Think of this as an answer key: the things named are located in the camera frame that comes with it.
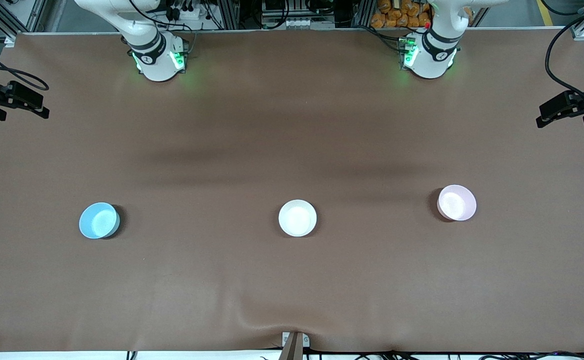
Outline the brown table mat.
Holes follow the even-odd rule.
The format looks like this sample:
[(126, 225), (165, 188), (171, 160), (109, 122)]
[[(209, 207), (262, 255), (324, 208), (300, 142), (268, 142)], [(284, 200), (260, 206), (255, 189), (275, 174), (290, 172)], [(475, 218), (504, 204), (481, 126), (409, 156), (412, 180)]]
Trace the brown table mat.
[(50, 116), (0, 121), (0, 352), (584, 353), (584, 125), (535, 123), (556, 33), (469, 30), (424, 80), (362, 30), (210, 32), (160, 83), (118, 35), (19, 36)]

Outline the aluminium frame post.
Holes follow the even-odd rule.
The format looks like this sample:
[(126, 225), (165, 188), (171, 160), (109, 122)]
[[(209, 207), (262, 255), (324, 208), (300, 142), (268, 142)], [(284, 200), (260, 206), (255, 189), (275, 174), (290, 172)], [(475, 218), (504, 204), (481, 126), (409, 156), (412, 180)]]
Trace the aluminium frame post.
[(219, 7), (219, 13), (222, 18), (222, 27), (224, 30), (238, 30), (240, 22), (240, 2), (241, 0), (216, 0)]
[(351, 27), (369, 27), (372, 16), (376, 14), (377, 9), (377, 0), (353, 0)]

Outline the white bowl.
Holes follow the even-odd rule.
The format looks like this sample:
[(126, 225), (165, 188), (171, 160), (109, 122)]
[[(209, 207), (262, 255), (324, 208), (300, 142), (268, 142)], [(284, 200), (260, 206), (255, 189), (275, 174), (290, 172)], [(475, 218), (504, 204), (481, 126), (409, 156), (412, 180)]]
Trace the white bowl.
[(308, 201), (293, 199), (286, 202), (278, 213), (281, 230), (291, 237), (305, 237), (312, 233), (318, 222), (317, 210)]

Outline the pink bowl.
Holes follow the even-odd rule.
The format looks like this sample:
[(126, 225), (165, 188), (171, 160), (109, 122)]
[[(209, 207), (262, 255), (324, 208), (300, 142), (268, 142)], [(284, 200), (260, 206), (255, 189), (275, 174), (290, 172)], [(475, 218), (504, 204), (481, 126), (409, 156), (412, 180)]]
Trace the pink bowl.
[(470, 189), (460, 184), (450, 184), (443, 187), (436, 201), (439, 214), (454, 221), (467, 221), (474, 217), (477, 211), (477, 199)]

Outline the pile of orange objects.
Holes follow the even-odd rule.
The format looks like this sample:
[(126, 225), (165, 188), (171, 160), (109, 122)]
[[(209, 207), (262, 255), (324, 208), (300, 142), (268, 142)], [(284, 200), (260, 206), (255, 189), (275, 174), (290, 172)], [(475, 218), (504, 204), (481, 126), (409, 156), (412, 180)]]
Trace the pile of orange objects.
[(428, 28), (443, 32), (463, 32), (470, 25), (472, 7), (482, 0), (375, 0), (368, 20), (373, 28)]

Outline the blue bowl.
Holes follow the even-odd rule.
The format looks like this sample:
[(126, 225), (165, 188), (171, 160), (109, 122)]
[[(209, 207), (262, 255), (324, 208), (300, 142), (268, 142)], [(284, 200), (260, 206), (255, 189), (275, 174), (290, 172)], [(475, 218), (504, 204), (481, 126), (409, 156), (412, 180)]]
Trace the blue bowl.
[(87, 239), (106, 239), (119, 229), (120, 222), (119, 213), (111, 203), (97, 202), (82, 212), (78, 229)]

